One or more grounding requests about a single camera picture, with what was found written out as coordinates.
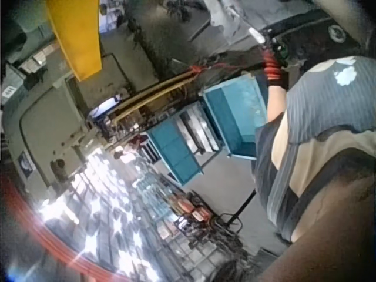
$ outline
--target yellow overhead crane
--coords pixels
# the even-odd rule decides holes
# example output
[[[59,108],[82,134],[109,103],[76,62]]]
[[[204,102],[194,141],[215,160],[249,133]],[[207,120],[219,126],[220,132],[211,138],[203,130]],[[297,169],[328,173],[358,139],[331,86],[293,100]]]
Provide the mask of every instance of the yellow overhead crane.
[[[52,29],[78,81],[102,69],[98,6],[98,0],[46,0]]]

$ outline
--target factory window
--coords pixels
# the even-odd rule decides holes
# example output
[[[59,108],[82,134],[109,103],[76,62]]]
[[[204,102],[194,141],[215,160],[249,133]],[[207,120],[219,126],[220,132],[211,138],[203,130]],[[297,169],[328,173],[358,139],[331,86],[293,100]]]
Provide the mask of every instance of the factory window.
[[[59,47],[57,42],[44,47],[37,54],[25,61],[20,67],[28,73],[37,72],[38,69],[46,65],[46,57]]]

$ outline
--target striped shirt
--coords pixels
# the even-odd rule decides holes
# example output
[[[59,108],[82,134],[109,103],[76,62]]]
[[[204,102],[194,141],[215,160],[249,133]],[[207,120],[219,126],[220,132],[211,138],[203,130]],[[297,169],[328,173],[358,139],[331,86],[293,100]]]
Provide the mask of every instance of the striped shirt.
[[[286,111],[258,130],[257,192],[286,240],[294,241],[307,209],[345,197],[326,186],[349,158],[374,166],[375,111],[376,61],[347,57],[305,73],[288,91]]]

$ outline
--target hand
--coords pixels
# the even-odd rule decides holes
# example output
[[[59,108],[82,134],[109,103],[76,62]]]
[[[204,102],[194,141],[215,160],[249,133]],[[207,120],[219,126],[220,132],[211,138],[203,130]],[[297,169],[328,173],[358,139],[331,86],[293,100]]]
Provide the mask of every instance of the hand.
[[[267,76],[269,86],[281,86],[288,90],[288,73],[281,69],[281,65],[270,49],[263,50],[265,61],[265,75]]]

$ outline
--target yellow beam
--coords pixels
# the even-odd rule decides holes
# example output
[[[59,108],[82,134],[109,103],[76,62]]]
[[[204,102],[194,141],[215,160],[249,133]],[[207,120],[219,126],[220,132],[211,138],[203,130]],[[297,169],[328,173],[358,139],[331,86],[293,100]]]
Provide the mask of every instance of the yellow beam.
[[[82,81],[102,69],[98,0],[46,0],[52,29],[75,76]]]
[[[145,91],[142,91],[141,93],[138,93],[136,96],[134,97],[131,97],[127,100],[125,100],[123,103],[119,104],[119,106],[115,107],[114,109],[112,109],[107,115],[110,115],[111,113],[115,112],[115,111],[118,111],[118,110],[121,110],[127,106],[129,106],[130,104],[134,103],[135,101],[151,94],[152,92],[154,91],[157,91],[158,89],[160,88],[163,88],[169,84],[172,84],[173,82],[176,82],[178,80],[181,80],[183,78],[187,78],[188,76],[191,76],[193,75],[194,72],[192,71],[189,71],[189,72],[185,72],[185,73],[182,73],[180,75],[177,75],[169,80],[166,80],[164,82],[161,82],[161,83],[158,83],[157,85],[154,85],[152,86],[151,88],[148,88],[146,89]]]
[[[115,117],[111,122],[112,124],[117,124],[118,121],[120,121],[121,119],[125,118],[127,115],[129,115],[130,113],[132,113],[133,111],[141,108],[142,106],[146,105],[147,103],[150,103],[151,101],[167,94],[167,93],[170,93],[172,90],[176,89],[176,88],[179,88],[179,87],[182,87],[183,85],[187,84],[187,83],[190,83],[192,81],[195,80],[195,78],[197,77],[194,76],[192,78],[188,78],[188,79],[185,79],[177,84],[174,84],[166,89],[163,89],[162,91],[160,92],[157,92],[155,93],[153,96],[151,97],[148,97],[147,99],[145,100],[141,100],[140,102],[138,102],[137,104],[135,104],[134,106],[130,107],[129,109],[126,109],[124,112],[122,112],[119,116]]]

